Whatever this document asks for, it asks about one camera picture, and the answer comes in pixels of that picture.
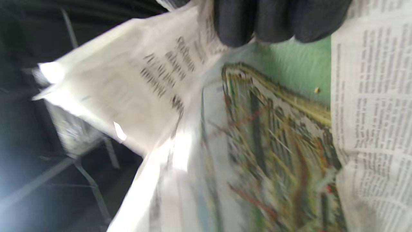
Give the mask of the person's right hand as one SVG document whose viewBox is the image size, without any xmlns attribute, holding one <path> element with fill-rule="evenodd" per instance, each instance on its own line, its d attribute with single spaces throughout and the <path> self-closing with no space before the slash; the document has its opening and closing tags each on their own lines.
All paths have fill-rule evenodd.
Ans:
<svg viewBox="0 0 412 232">
<path fill-rule="evenodd" d="M 303 44 L 329 37 L 343 25 L 350 0 L 215 0 L 214 28 L 237 48 L 252 37 L 267 44 L 294 38 Z"/>
</svg>

